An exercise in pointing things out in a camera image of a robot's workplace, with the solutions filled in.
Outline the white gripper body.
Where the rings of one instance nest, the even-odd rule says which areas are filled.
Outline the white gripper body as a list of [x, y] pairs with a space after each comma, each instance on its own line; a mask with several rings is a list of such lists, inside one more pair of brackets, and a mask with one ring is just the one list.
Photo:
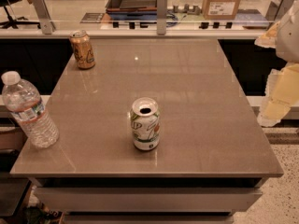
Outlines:
[[288, 63], [299, 63], [299, 1], [295, 1], [278, 26], [276, 55]]

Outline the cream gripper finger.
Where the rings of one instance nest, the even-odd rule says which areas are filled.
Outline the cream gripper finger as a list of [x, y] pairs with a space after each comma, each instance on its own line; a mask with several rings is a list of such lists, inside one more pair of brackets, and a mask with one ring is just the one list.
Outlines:
[[299, 101], [299, 64], [287, 63], [281, 70], [272, 69], [264, 93], [257, 121], [263, 127], [273, 127]]
[[272, 25], [263, 35], [260, 35], [254, 42], [256, 46], [262, 48], [271, 48], [276, 47], [276, 39], [278, 33], [279, 21]]

